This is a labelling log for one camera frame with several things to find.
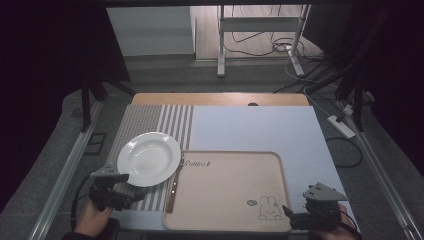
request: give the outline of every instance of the plate rim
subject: plate rim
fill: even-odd
[[[147,136],[158,136],[159,141],[162,140],[163,143],[165,143],[166,145],[169,146],[170,150],[171,150],[171,164],[170,167],[168,169],[171,170],[166,170],[164,174],[162,174],[162,176],[158,177],[158,179],[156,179],[155,181],[149,181],[147,179],[144,179],[143,181],[140,182],[140,179],[136,179],[136,175],[135,174],[131,174],[129,171],[127,171],[127,167],[123,167],[122,164],[123,162],[125,162],[124,160],[127,159],[128,155],[131,153],[130,151],[130,143],[134,142],[134,141],[139,141],[140,138],[145,138]],[[129,174],[129,178],[127,183],[136,186],[136,187],[150,187],[150,186],[154,186],[157,184],[160,184],[162,182],[164,182],[165,180],[167,180],[170,176],[172,176],[172,174],[175,172],[175,170],[178,167],[178,164],[180,162],[180,158],[181,158],[181,148],[180,145],[178,144],[177,140],[175,138],[173,138],[171,135],[163,133],[163,132],[146,132],[146,133],[142,133],[136,137],[133,137],[131,140],[129,140],[127,143],[125,143],[125,145],[122,147],[121,151],[119,152],[118,155],[118,160],[117,160],[117,168],[118,168],[118,172],[120,174]]]

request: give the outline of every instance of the white plate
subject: white plate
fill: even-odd
[[[118,171],[128,173],[128,183],[148,187],[168,179],[180,163],[181,149],[177,141],[160,132],[139,135],[129,141],[118,157]]]

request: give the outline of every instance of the wooden floor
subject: wooden floor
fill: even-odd
[[[217,6],[196,6],[191,7],[191,13],[196,18],[196,59],[216,59],[219,48],[219,12],[220,9]],[[281,17],[298,17],[300,16],[301,6],[300,5],[256,5],[256,6],[225,6],[226,17],[267,17],[267,16],[281,16]],[[272,52],[273,41],[279,38],[293,38],[294,33],[269,33],[265,32],[249,38],[242,42],[242,39],[248,38],[256,33],[225,33],[224,44],[229,50],[242,51],[255,55],[263,55],[261,57],[286,57],[285,52]],[[305,55],[319,55],[320,49],[314,44],[304,39],[300,39],[303,43],[299,44],[298,50],[304,52]],[[292,43],[290,39],[281,39],[277,43]],[[226,51],[226,58],[251,58],[248,54],[240,52]]]

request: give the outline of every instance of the white table surface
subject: white table surface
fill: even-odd
[[[311,106],[195,106],[189,150],[277,153],[294,213],[306,212],[302,194],[309,185],[321,182],[345,193]],[[112,217],[123,229],[167,230],[163,212],[123,210]]]

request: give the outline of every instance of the cartoon rabbit illustration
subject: cartoon rabbit illustration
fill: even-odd
[[[273,196],[261,197],[260,216],[261,220],[282,220],[281,210],[278,207],[277,200]]]

